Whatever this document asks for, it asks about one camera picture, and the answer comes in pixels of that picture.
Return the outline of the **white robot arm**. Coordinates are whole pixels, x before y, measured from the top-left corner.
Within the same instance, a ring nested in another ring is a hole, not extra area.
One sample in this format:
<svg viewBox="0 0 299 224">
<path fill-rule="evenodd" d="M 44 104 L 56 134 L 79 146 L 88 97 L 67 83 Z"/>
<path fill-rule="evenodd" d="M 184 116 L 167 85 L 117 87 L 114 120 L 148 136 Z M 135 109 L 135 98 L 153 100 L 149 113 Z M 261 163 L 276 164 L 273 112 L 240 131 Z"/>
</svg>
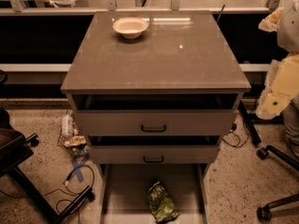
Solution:
<svg viewBox="0 0 299 224">
<path fill-rule="evenodd" d="M 299 0 L 290 0 L 276 9 L 260 22 L 259 29 L 276 32 L 278 45 L 288 52 L 281 62 L 270 63 L 258 100 L 258 117 L 273 119 L 299 93 Z"/>
</svg>

